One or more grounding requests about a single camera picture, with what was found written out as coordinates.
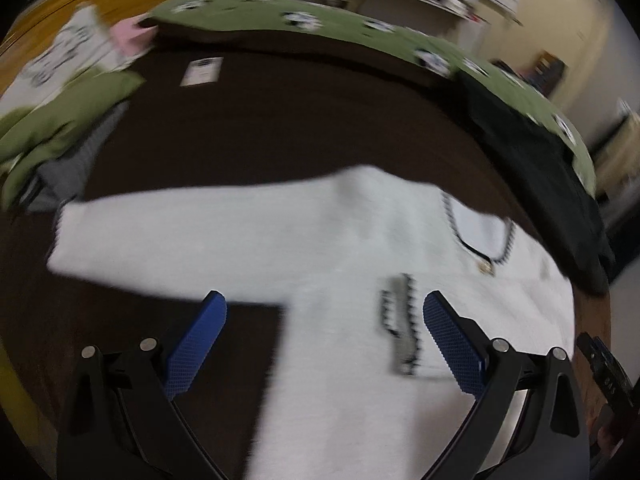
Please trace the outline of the person's right hand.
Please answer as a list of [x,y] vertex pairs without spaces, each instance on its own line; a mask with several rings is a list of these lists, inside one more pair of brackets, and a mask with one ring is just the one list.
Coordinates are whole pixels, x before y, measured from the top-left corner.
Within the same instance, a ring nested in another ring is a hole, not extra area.
[[608,403],[588,419],[591,468],[606,462],[613,456],[616,448],[623,441],[628,422],[629,419],[625,415],[616,413]]

